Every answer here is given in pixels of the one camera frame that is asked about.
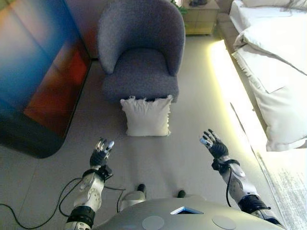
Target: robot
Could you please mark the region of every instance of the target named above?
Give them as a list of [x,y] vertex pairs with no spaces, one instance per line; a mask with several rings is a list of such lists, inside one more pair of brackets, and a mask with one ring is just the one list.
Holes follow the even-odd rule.
[[[212,168],[227,183],[227,191],[241,211],[206,201],[181,190],[177,198],[146,200],[146,188],[124,196],[120,212],[96,230],[282,230],[285,227],[261,200],[240,163],[229,158],[228,148],[211,129],[200,138],[213,156]],[[65,230],[90,230],[101,207],[105,181],[112,176],[107,166],[114,142],[100,139],[83,174],[80,195],[74,202]]]

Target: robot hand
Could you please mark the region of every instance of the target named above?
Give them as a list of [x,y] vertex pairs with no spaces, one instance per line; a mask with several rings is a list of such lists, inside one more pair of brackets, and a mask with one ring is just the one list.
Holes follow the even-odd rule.
[[215,132],[213,132],[211,129],[208,129],[208,131],[209,132],[204,131],[204,135],[200,139],[200,142],[207,147],[215,159],[222,156],[228,156],[227,146],[221,141]]

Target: wall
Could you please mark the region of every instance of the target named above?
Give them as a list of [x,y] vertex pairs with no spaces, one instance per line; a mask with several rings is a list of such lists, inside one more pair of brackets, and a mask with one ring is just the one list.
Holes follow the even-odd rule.
[[65,0],[91,58],[97,58],[97,25],[110,0]]

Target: white bedding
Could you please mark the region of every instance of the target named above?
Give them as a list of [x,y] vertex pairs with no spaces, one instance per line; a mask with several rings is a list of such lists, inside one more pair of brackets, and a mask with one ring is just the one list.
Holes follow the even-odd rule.
[[307,15],[301,14],[257,21],[235,42],[233,56],[268,125],[269,151],[297,148],[307,138],[306,36]]
[[306,15],[306,12],[297,10],[285,11],[280,7],[248,8],[242,0],[234,0],[229,13],[230,19],[239,33],[251,25],[265,21],[268,18],[296,15]]

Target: bed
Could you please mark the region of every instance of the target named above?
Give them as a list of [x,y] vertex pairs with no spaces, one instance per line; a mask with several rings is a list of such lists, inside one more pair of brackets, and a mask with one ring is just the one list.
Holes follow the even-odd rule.
[[[274,6],[255,7],[270,1]],[[307,14],[301,10],[307,3],[296,0],[298,7],[289,9],[294,1],[278,2],[218,1],[218,29],[266,130],[267,151],[299,148],[307,139]]]

